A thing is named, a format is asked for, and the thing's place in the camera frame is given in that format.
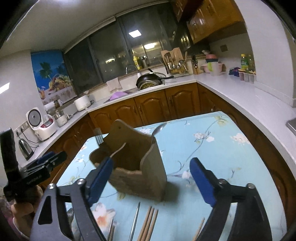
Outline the person's left hand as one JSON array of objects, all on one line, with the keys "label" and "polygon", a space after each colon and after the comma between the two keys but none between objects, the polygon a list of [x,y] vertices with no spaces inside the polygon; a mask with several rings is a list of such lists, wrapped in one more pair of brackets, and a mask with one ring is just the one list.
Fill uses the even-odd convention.
[{"label": "person's left hand", "polygon": [[29,240],[31,229],[33,225],[33,217],[31,214],[35,214],[38,210],[39,203],[43,196],[43,190],[39,185],[36,186],[36,191],[34,193],[35,202],[31,204],[27,203],[17,203],[15,201],[14,204],[11,205],[11,211],[13,214],[13,223],[18,232],[22,237]]}]

